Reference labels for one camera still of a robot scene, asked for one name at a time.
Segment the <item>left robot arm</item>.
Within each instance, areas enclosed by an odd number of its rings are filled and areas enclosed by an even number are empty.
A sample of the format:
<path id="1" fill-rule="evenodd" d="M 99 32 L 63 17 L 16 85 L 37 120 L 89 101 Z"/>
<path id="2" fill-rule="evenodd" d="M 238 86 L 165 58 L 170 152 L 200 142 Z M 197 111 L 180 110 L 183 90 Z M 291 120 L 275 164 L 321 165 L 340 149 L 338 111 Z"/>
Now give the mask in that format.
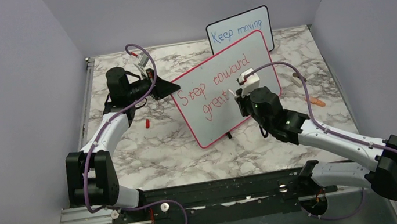
<path id="1" fill-rule="evenodd" d="M 71 205 L 122 207 L 133 220 L 146 217 L 147 204 L 140 200 L 140 190 L 120 185 L 111 155 L 132 124 L 137 101 L 144 96 L 160 100 L 181 87 L 155 75 L 153 69 L 140 68 L 140 72 L 135 82 L 128 80 L 133 73 L 122 67 L 106 72 L 109 96 L 102 122 L 86 146 L 79 152 L 68 154 L 65 160 Z"/>

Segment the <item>red framed whiteboard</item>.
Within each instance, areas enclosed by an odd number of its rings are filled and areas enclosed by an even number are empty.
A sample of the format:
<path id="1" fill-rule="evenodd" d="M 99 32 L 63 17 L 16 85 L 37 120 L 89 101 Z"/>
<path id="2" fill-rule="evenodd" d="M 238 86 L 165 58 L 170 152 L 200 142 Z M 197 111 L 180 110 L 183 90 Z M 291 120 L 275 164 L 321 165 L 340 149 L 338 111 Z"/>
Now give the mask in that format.
<path id="1" fill-rule="evenodd" d="M 247 120 L 231 92 L 244 71 L 272 61 L 263 33 L 254 30 L 173 80 L 180 90 L 171 97 L 201 148 Z"/>

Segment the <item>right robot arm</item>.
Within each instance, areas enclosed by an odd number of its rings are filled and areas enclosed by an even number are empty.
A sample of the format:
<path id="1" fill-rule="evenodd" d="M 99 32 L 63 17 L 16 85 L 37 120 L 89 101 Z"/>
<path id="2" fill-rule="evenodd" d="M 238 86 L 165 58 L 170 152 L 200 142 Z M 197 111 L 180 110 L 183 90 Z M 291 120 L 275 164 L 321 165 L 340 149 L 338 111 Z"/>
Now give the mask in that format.
<path id="1" fill-rule="evenodd" d="M 345 185 L 371 188 L 379 196 L 397 201 L 397 135 L 372 138 L 334 129 L 307 114 L 283 108 L 278 95 L 267 87 L 246 96 L 238 89 L 235 95 L 241 115 L 252 117 L 264 137 L 348 159 L 348 163 L 308 161 L 298 179 L 302 192 L 313 194 L 320 187 Z"/>

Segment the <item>red marker cap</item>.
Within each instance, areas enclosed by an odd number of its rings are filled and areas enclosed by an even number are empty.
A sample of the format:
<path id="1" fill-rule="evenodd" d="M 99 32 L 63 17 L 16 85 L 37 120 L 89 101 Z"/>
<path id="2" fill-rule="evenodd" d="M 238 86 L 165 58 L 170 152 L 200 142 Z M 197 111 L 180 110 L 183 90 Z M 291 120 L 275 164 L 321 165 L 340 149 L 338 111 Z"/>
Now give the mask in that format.
<path id="1" fill-rule="evenodd" d="M 149 121 L 149 119 L 147 119 L 145 122 L 146 122 L 146 123 L 145 123 L 146 129 L 147 129 L 147 128 L 150 128 L 150 121 Z"/>

